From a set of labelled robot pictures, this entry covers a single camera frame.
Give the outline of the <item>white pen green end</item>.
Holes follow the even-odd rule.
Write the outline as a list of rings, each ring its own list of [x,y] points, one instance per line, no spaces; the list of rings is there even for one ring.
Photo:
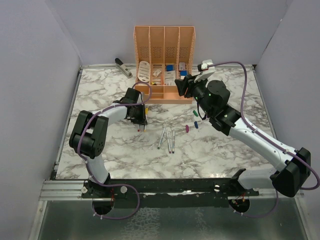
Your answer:
[[[163,130],[162,130],[162,132],[161,132],[160,140],[159,140],[159,143],[158,143],[158,145],[157,145],[157,149],[158,149],[158,150],[161,148],[165,131],[166,131],[166,127],[164,127]]]

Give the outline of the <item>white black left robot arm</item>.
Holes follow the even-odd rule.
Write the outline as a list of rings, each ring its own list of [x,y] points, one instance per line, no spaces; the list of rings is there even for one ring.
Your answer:
[[[148,124],[142,93],[132,87],[127,89],[124,97],[104,110],[96,113],[82,110],[69,138],[69,146],[84,160],[88,179],[94,183],[94,193],[101,198],[106,197],[111,190],[110,173],[102,158],[107,130],[121,120],[129,120],[139,126]]]

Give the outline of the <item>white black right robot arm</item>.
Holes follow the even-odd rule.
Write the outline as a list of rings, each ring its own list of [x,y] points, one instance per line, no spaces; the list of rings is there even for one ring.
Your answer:
[[[194,98],[217,131],[241,141],[272,165],[270,169],[240,170],[229,184],[234,195],[240,196],[250,189],[272,188],[286,197],[297,194],[311,174],[306,167],[311,163],[307,149],[295,150],[243,119],[239,111],[228,105],[230,91],[221,80],[196,81],[189,74],[174,82],[179,96]]]

